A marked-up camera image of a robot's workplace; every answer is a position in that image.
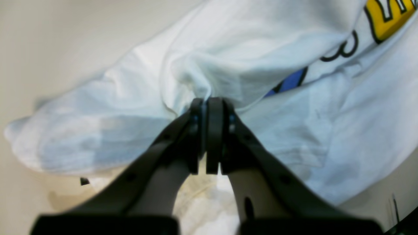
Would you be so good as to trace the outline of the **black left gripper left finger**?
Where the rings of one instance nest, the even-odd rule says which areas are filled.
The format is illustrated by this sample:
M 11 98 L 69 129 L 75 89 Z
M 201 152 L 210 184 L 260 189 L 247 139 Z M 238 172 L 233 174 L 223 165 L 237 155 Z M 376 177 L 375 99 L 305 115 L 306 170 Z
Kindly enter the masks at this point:
M 203 156 L 204 101 L 170 123 L 109 186 L 61 214 L 42 215 L 32 235 L 178 235 L 173 218 L 177 193 L 198 173 Z

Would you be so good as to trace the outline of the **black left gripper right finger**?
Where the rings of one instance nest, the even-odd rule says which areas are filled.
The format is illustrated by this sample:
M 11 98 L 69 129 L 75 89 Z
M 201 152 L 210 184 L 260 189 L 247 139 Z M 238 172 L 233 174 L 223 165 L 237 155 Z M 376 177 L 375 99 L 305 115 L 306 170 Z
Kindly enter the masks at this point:
M 239 235 L 382 235 L 373 220 L 323 201 L 268 152 L 232 103 L 206 101 L 206 173 L 228 176 L 238 208 Z

